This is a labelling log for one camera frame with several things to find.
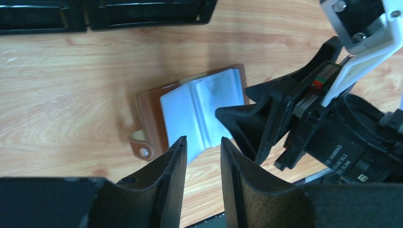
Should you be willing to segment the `brown leather card holder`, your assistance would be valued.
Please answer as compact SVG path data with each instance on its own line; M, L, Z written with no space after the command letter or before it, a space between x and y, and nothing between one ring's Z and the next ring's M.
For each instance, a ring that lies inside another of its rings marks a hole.
M231 134L215 116L216 109L249 103L243 64L203 72L139 92L135 97L142 129L130 135L134 155L152 161L186 136L187 161L216 147Z

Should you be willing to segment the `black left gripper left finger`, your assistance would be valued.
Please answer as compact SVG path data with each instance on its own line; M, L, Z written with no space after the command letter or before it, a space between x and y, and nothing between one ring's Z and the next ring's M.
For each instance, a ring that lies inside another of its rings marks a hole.
M177 228L187 165L187 139L113 183L101 177L5 177L3 228Z

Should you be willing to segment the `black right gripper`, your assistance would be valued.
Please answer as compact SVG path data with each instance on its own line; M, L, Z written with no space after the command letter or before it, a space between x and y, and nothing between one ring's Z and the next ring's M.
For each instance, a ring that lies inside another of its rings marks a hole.
M327 40L301 69L249 86L255 104L221 107L217 119L257 165L285 137L278 169L293 169L309 154L350 183L403 181L403 112L382 112L346 89L323 107L342 65L338 37Z

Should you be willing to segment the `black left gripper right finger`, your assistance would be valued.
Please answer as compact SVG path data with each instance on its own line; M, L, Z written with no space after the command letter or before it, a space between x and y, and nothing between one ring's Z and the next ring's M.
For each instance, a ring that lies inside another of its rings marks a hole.
M221 179L229 228L400 228L399 183L294 185L221 140Z

